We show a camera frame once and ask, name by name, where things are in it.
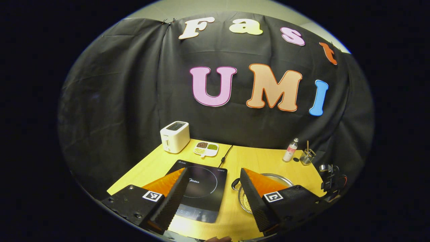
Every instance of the orange letter m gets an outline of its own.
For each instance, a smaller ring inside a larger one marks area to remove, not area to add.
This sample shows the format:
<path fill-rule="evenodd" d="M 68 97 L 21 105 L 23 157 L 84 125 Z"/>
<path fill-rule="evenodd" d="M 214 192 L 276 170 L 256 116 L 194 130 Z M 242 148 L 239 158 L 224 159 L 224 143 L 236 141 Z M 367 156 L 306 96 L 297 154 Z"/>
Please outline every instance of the orange letter m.
<path fill-rule="evenodd" d="M 283 111 L 294 112 L 297 110 L 296 99 L 298 83 L 302 75 L 297 71 L 287 71 L 278 83 L 272 69 L 268 65 L 251 64 L 249 69 L 254 73 L 254 87 L 252 97 L 246 102 L 250 108 L 263 108 L 266 103 L 263 101 L 263 91 L 269 107 L 273 108 L 282 95 L 283 99 L 278 104 L 278 108 Z"/>

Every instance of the white bottle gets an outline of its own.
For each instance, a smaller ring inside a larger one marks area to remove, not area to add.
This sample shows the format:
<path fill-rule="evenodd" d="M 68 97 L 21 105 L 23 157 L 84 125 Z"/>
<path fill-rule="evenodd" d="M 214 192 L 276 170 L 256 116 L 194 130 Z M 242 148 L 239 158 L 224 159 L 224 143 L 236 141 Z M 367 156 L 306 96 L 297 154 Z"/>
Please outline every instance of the white bottle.
<path fill-rule="evenodd" d="M 282 160 L 284 160 L 286 162 L 289 162 L 291 160 L 294 152 L 297 150 L 297 142 L 298 142 L 298 138 L 295 138 L 294 141 L 290 143 L 290 145 L 288 146 L 288 149 L 285 152 L 285 155 L 282 158 Z"/>

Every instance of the letter i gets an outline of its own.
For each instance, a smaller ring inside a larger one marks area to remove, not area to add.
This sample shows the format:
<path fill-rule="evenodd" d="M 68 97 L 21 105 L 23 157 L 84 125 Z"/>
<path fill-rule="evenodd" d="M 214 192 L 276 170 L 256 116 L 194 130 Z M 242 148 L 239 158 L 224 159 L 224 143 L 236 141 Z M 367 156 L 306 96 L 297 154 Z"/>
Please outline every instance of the letter i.
<path fill-rule="evenodd" d="M 313 107 L 309 109 L 309 113 L 313 116 L 321 116 L 323 114 L 324 99 L 326 98 L 326 92 L 329 89 L 329 85 L 322 80 L 315 81 L 316 95 Z"/>

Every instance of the black induction cooktop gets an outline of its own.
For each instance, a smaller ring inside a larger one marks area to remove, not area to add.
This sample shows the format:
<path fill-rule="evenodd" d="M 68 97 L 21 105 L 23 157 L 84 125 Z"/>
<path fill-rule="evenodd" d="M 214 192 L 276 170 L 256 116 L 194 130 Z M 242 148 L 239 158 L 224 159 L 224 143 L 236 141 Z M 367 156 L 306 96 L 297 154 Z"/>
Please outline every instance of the black induction cooktop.
<path fill-rule="evenodd" d="M 191 178 L 176 214 L 214 223 L 224 194 L 227 169 L 177 160 L 167 174 L 184 167 L 190 169 Z"/>

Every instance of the metal colander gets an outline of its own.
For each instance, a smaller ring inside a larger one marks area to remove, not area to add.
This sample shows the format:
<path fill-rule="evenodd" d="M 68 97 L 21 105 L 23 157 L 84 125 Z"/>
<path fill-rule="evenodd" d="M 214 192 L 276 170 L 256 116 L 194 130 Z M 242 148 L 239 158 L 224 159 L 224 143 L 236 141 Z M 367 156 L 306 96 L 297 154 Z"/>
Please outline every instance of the metal colander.
<path fill-rule="evenodd" d="M 294 186 L 294 184 L 290 180 L 288 180 L 287 178 L 282 177 L 280 175 L 271 174 L 271 173 L 262 173 L 262 175 L 270 177 L 271 179 L 273 179 L 273 180 L 275 180 L 275 181 L 277 181 L 277 182 L 279 182 L 285 186 L 288 186 L 288 187 Z M 248 199 L 246 198 L 245 191 L 243 190 L 242 186 L 240 186 L 240 188 L 239 188 L 238 198 L 239 198 L 240 206 L 245 211 L 252 214 L 251 206 L 248 203 Z"/>

